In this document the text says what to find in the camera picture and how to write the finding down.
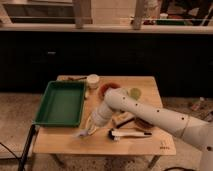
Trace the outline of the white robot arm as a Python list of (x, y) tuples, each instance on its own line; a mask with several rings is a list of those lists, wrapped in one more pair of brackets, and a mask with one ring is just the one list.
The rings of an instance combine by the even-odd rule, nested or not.
[(213, 122), (141, 103), (123, 88), (106, 90), (102, 103), (92, 112), (92, 120), (103, 127), (117, 111), (132, 113), (201, 150), (199, 171), (213, 171)]

